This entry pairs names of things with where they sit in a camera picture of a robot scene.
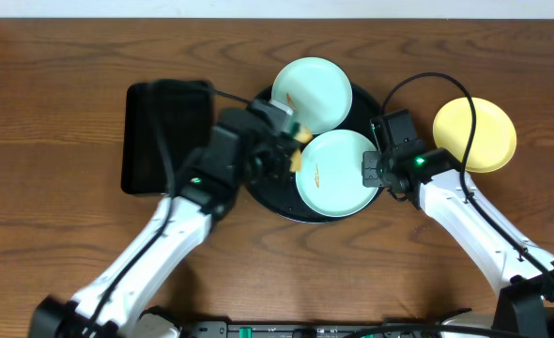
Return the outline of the green yellow sponge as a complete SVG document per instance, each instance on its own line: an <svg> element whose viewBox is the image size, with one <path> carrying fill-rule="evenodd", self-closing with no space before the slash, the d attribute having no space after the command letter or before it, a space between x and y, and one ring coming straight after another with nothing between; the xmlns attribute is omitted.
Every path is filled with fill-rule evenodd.
<svg viewBox="0 0 554 338"><path fill-rule="evenodd" d="M300 147L308 144L312 139L312 133L303 125L296 122L292 129L293 139L300 143L290 157L290 172L296 173L301 169L301 150Z"/></svg>

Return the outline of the yellow plate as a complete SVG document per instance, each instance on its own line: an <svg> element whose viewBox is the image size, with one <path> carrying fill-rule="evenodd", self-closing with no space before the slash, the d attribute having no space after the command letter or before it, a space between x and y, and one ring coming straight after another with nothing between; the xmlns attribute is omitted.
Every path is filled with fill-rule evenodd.
<svg viewBox="0 0 554 338"><path fill-rule="evenodd" d="M501 169L516 151L516 129L510 117L496 104L473 98L477 125L466 170L488 173ZM463 159L469 139L472 115L466 98L443 105L433 123L437 147L443 147L458 160Z"/></svg>

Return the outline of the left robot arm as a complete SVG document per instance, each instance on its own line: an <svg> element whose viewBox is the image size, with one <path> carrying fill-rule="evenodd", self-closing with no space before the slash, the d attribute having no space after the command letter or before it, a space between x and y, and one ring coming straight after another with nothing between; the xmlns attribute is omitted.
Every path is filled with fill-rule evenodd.
<svg viewBox="0 0 554 338"><path fill-rule="evenodd" d="M169 193L136 239L69 301L44 299L32 314L29 336L130 336L178 263L232 209L247 176L288 175L299 130L294 111L275 101L223 110L208 146L193 150L170 173Z"/></svg>

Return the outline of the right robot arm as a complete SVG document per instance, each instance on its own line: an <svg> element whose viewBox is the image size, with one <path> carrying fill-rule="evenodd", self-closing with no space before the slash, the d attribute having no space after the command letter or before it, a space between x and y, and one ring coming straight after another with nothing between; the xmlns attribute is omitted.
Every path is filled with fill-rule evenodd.
<svg viewBox="0 0 554 338"><path fill-rule="evenodd" d="M447 150L397 146L362 155L362 178L439 223L486 277L493 315L461 311L439 337L554 337L554 255L531 241L474 185Z"/></svg>

